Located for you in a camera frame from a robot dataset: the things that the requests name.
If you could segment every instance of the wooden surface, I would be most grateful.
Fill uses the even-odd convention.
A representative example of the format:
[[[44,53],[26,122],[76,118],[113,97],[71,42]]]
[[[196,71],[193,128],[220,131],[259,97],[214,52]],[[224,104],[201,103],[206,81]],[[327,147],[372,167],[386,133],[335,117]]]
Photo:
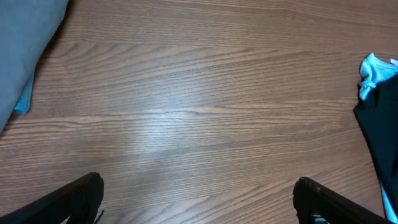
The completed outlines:
[[[100,223],[298,223],[303,175],[384,215],[352,112],[395,0],[81,0],[0,137],[0,215],[90,172]]]

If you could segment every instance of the gray garment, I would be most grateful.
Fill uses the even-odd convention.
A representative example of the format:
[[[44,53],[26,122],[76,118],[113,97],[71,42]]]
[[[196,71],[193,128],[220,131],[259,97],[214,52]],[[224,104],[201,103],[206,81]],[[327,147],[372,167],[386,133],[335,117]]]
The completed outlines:
[[[68,0],[0,0],[0,132],[7,123]]]

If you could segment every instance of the black garment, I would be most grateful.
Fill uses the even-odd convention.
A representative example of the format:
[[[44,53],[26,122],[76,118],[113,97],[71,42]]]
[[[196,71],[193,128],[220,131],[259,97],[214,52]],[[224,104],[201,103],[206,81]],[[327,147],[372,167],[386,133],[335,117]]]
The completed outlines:
[[[398,75],[380,82],[354,114],[373,158],[376,172],[398,213]]]

